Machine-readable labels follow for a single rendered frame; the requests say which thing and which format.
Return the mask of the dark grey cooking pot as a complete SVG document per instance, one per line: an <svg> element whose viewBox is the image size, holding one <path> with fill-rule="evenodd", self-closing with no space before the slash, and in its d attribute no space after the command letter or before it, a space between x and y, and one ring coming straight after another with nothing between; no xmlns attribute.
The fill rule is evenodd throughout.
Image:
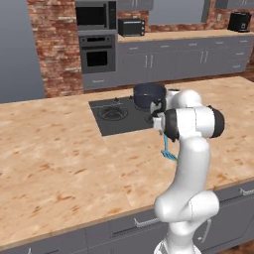
<svg viewBox="0 0 254 254"><path fill-rule="evenodd" d="M137 107L148 110L151 102L162 99L166 95L163 85L157 83L140 83L133 88L133 99Z"/></svg>

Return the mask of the grey drawer front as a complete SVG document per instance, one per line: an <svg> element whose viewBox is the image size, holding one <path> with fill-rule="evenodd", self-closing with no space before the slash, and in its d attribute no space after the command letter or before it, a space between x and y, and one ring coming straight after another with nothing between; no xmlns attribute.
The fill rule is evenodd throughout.
<svg viewBox="0 0 254 254"><path fill-rule="evenodd" d="M233 198L243 196L239 192L239 188L244 189L245 191L254 190L254 181L246 182L243 184L235 185L226 189L216 190L215 194L217 195L219 201L226 201Z"/></svg>
<svg viewBox="0 0 254 254"><path fill-rule="evenodd" d="M0 251L0 254L88 254L83 229Z"/></svg>
<svg viewBox="0 0 254 254"><path fill-rule="evenodd" d="M143 231L145 229L148 228L153 228L156 226L163 226L165 225L164 222L158 222L149 226L145 226L145 227L141 227L138 228L136 227L135 223L134 223L134 217L139 221L146 221L146 220L150 220L153 218L157 218L154 210L150 209L150 210L146 210L143 212L138 212L135 214L131 214L131 215L127 215L127 216L123 216L114 220L111 220L109 222L109 228L111 230L111 235L113 237L117 237L117 236L121 236L124 234L130 234L132 232L138 232L138 231Z"/></svg>

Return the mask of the black microwave oven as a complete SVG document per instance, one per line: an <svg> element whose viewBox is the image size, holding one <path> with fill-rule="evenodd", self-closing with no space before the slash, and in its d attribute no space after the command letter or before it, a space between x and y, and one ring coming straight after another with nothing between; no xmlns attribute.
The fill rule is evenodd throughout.
<svg viewBox="0 0 254 254"><path fill-rule="evenodd" d="M116 29L116 0L75 0L75 14L81 30Z"/></svg>

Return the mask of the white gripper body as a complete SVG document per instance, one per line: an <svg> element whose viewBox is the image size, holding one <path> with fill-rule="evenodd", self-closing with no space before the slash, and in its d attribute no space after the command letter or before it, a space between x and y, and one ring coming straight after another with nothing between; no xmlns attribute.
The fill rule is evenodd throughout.
<svg viewBox="0 0 254 254"><path fill-rule="evenodd" d="M159 113L157 117L153 118L153 128L157 131L165 131L165 114Z"/></svg>

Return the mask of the black toaster oven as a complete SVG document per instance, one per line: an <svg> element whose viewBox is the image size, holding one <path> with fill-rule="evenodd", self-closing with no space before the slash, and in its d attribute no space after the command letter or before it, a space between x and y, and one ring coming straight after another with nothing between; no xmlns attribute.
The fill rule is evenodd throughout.
<svg viewBox="0 0 254 254"><path fill-rule="evenodd" d="M118 34L122 37L145 35L145 21L141 19L119 19Z"/></svg>

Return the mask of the grey base cupboard run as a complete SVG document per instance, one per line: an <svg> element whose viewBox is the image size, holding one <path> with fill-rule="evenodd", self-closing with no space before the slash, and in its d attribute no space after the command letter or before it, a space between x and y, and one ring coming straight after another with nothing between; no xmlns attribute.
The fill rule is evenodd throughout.
<svg viewBox="0 0 254 254"><path fill-rule="evenodd" d="M254 36L171 39L118 44L118 81L136 84L242 72Z"/></svg>

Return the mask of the grey cupboard door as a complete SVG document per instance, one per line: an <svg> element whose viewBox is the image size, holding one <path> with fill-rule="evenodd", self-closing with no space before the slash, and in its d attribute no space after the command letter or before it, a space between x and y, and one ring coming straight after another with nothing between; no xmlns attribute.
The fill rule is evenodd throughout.
<svg viewBox="0 0 254 254"><path fill-rule="evenodd" d="M156 246L167 233L167 225L147 227L111 237L88 248L89 254L154 254Z"/></svg>
<svg viewBox="0 0 254 254"><path fill-rule="evenodd" d="M254 197L238 197L220 204L217 215L210 218L211 226L206 240L200 244L196 230L193 243L204 251L214 246L240 238L244 235L254 216Z"/></svg>

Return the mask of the blue spatula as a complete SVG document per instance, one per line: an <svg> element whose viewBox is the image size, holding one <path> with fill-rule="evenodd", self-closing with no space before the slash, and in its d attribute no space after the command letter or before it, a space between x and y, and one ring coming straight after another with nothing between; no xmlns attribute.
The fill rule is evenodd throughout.
<svg viewBox="0 0 254 254"><path fill-rule="evenodd" d="M168 150L168 137L164 136L164 149L161 151L162 155L169 160L176 161L178 158Z"/></svg>

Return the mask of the grey built-in oven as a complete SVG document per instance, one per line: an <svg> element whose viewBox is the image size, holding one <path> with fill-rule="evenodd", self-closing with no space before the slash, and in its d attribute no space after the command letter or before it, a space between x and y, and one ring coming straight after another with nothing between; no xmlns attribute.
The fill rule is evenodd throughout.
<svg viewBox="0 0 254 254"><path fill-rule="evenodd" d="M79 38L82 73L115 71L115 36L92 35Z"/></svg>

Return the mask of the grey wall cupboard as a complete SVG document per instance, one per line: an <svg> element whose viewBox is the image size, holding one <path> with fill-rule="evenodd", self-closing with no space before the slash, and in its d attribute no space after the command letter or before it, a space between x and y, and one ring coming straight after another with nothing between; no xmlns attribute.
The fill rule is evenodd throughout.
<svg viewBox="0 0 254 254"><path fill-rule="evenodd" d="M216 0L217 9L254 9L254 0Z"/></svg>
<svg viewBox="0 0 254 254"><path fill-rule="evenodd" d="M119 11L151 11L154 0L117 0Z"/></svg>

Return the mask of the dark grey hob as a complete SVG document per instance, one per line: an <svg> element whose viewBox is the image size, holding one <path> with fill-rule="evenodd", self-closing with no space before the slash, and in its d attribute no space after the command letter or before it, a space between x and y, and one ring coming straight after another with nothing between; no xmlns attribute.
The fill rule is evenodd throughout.
<svg viewBox="0 0 254 254"><path fill-rule="evenodd" d="M137 107L133 96L88 102L102 136L151 129L153 118L146 109Z"/></svg>

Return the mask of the black coffee machine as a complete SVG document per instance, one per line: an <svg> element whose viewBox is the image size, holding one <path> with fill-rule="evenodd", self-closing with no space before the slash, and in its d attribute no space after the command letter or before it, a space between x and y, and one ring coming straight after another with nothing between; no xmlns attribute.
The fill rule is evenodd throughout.
<svg viewBox="0 0 254 254"><path fill-rule="evenodd" d="M252 15L249 12L232 12L227 29L238 33L248 33Z"/></svg>

